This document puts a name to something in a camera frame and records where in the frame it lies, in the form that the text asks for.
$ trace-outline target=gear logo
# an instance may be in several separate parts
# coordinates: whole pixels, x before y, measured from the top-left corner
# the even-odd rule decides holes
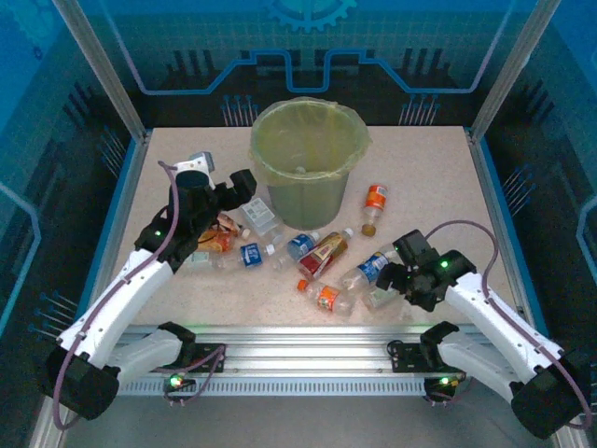
[[[290,25],[292,31],[313,28],[324,31],[326,25],[336,26],[338,18],[348,17],[348,8],[356,7],[355,0],[267,0],[270,17],[281,25]]]

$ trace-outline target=bottle label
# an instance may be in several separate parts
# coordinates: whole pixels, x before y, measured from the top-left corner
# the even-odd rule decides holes
[[[387,197],[388,190],[381,185],[374,184],[369,187],[367,199],[365,200],[365,207],[373,207],[383,210]]]
[[[245,268],[254,268],[263,262],[257,243],[241,247],[241,255],[243,256]]]
[[[288,243],[297,247],[298,250],[300,250],[300,255],[306,255],[311,249],[314,248],[314,244],[311,241],[311,238],[309,238],[309,236],[305,235],[304,233],[297,235]]]
[[[340,294],[340,291],[334,287],[324,287],[317,298],[317,306],[324,310],[334,311],[334,301]]]
[[[274,214],[270,208],[261,200],[256,198],[250,203],[243,205],[243,210],[249,216],[255,227],[262,227],[274,219]]]
[[[388,262],[388,259],[382,252],[376,252],[363,264],[359,264],[357,268],[367,276],[367,280],[371,283],[377,279],[383,269],[383,266],[388,264]]]
[[[300,259],[299,269],[308,271],[313,279],[317,279],[347,248],[348,245],[342,236],[333,231],[314,250]]]
[[[195,252],[191,256],[190,260],[194,264],[199,264],[199,265],[207,264],[207,263],[209,263],[209,256],[210,256],[209,252]]]

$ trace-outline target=glass wall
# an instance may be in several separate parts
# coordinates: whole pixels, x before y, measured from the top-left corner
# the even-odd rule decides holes
[[[48,0],[0,0],[0,445],[40,400],[32,353],[73,319],[130,137]]]
[[[309,95],[368,124],[471,124],[535,2],[82,2],[144,124],[247,126]]]
[[[562,1],[486,136],[551,336],[593,353],[596,18],[591,0]]]

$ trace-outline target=blue bottle label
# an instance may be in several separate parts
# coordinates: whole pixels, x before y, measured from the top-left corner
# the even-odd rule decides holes
[[[262,262],[261,253],[259,252],[257,243],[241,247],[241,255],[243,256],[245,268],[254,268],[259,266]]]
[[[382,252],[376,252],[363,264],[359,264],[357,268],[360,269],[363,274],[367,276],[367,280],[372,283],[377,279],[383,266],[388,264],[388,262],[388,259]]]
[[[304,233],[297,235],[295,238],[290,240],[288,244],[297,247],[298,250],[300,250],[301,255],[307,255],[309,251],[315,247],[315,245],[311,241],[311,238],[309,238]]]

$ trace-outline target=bottle cap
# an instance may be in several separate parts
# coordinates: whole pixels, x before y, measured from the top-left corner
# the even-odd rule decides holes
[[[307,282],[307,280],[305,280],[305,279],[302,279],[298,282],[297,289],[299,291],[304,291],[305,289],[307,289],[308,285],[309,285],[309,282]]]
[[[371,224],[363,224],[363,227],[361,228],[361,233],[363,233],[365,236],[373,236],[375,235],[375,231],[375,226]]]

